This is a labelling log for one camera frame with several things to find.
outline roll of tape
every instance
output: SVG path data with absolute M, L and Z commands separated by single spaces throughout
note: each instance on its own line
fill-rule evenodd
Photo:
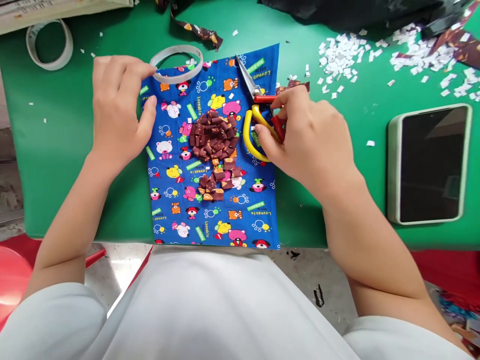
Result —
M 37 41 L 37 35 L 39 34 L 40 30 L 42 30 L 46 25 L 51 23 L 61 24 L 63 32 L 65 33 L 65 48 L 63 49 L 63 52 L 57 60 L 45 63 L 41 62 L 37 55 L 35 42 Z M 62 19 L 55 19 L 30 26 L 26 31 L 26 48 L 28 50 L 28 54 L 30 55 L 31 59 L 35 64 L 45 70 L 54 71 L 61 69 L 68 64 L 70 58 L 72 57 L 72 53 L 74 52 L 74 41 L 72 39 L 72 33 L 70 32 L 67 24 L 65 24 Z
M 175 45 L 175 46 L 167 47 L 166 49 L 163 49 L 162 51 L 160 51 L 158 54 L 156 54 L 154 57 L 151 58 L 150 65 L 157 67 L 157 64 L 161 62 L 163 59 L 168 58 L 173 54 L 179 54 L 179 53 L 194 54 L 200 59 L 200 61 L 192 71 L 189 71 L 182 75 L 162 76 L 162 74 L 156 72 L 153 75 L 155 80 L 163 84 L 180 84 L 180 83 L 186 82 L 187 80 L 190 80 L 195 75 L 197 75 L 200 72 L 200 70 L 202 70 L 202 64 L 204 63 L 204 55 L 202 54 L 200 49 L 192 45 Z

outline white sleeve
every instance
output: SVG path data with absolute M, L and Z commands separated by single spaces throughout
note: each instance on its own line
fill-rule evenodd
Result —
M 78 282 L 44 288 L 22 302 L 0 332 L 5 360 L 78 359 L 96 339 L 107 312 Z
M 392 317 L 357 318 L 343 338 L 361 360 L 472 360 L 443 337 Z

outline scissors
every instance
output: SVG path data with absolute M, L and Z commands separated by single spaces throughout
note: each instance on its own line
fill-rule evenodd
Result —
M 272 118 L 271 123 L 273 127 L 264 119 L 260 112 L 259 104 L 271 104 L 277 96 L 275 95 L 262 95 L 262 90 L 260 86 L 255 84 L 255 81 L 250 76 L 247 68 L 245 67 L 244 63 L 239 59 L 237 55 L 235 55 L 236 63 L 240 67 L 241 75 L 243 80 L 246 82 L 246 86 L 248 88 L 248 92 L 253 100 L 253 105 L 251 106 L 251 110 L 247 110 L 245 114 L 245 119 L 243 121 L 243 142 L 245 143 L 246 149 L 252 154 L 255 158 L 259 159 L 263 162 L 270 162 L 270 160 L 263 154 L 261 154 L 252 144 L 250 141 L 250 124 L 252 122 L 252 115 L 255 121 L 258 124 L 265 126 L 268 130 L 270 130 L 271 135 L 273 138 L 280 144 L 282 144 L 285 140 L 285 130 L 282 127 L 280 119 L 278 116 L 274 115 L 273 111 L 271 112 Z

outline smartphone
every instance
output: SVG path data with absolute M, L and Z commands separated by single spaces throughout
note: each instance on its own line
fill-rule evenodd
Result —
M 408 112 L 387 130 L 387 217 L 401 225 L 458 220 L 464 210 L 472 107 Z

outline green table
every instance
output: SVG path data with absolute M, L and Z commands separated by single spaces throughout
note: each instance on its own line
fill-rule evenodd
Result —
M 199 43 L 190 32 L 170 25 L 169 14 L 158 14 L 154 4 L 147 1 L 133 9 L 67 19 L 74 51 L 70 63 L 58 71 L 43 70 L 32 62 L 25 45 L 25 29 L 0 36 L 0 65 L 24 192 L 26 232 L 30 237 L 44 236 L 92 146 L 91 52 L 97 56 L 128 54 L 148 62 L 163 48 L 192 43 L 202 49 L 205 60 L 209 61 L 280 42 L 278 81 L 285 85 L 290 74 L 302 79 L 305 64 L 310 64 L 311 98 L 330 99 L 331 93 L 322 94 L 321 86 L 316 84 L 323 74 L 318 68 L 318 46 L 325 38 L 336 36 L 325 26 L 302 26 L 289 15 L 253 0 L 197 1 L 179 19 L 217 30 L 224 38 L 220 51 L 211 50 L 209 44 Z M 238 35 L 232 37 L 235 29 Z M 480 33 L 479 13 L 469 22 L 467 30 Z M 56 46 L 58 50 L 63 46 L 55 39 L 47 39 L 47 42 L 50 49 Z M 364 56 L 363 62 L 355 66 L 359 71 L 357 82 L 349 83 L 343 77 L 338 85 L 344 85 L 345 90 L 331 100 L 348 122 L 355 162 L 382 211 L 386 208 L 387 123 L 394 116 L 409 111 L 472 103 L 467 97 L 441 97 L 439 83 L 445 76 L 442 73 L 427 70 L 412 76 L 407 68 L 394 72 L 389 63 L 390 55 L 402 49 L 405 50 L 404 45 L 388 47 L 374 63 L 369 63 L 368 56 Z M 184 58 L 174 58 L 164 66 L 184 63 Z M 455 72 L 464 68 L 457 64 Z M 421 83 L 425 73 L 430 79 Z M 396 83 L 388 87 L 392 79 Z M 472 105 L 475 117 L 480 103 Z M 479 126 L 474 121 L 463 217 L 452 223 L 395 226 L 410 248 L 480 249 L 477 218 L 480 214 L 480 187 L 477 186 L 480 158 L 475 156 L 480 153 L 479 139 Z M 374 140 L 376 146 L 367 147 L 368 140 Z M 282 245 L 324 247 L 326 237 L 321 206 L 295 180 L 281 171 L 276 175 Z M 152 243 L 151 208 L 145 196 L 148 190 L 147 157 L 143 153 L 113 183 L 96 239 Z

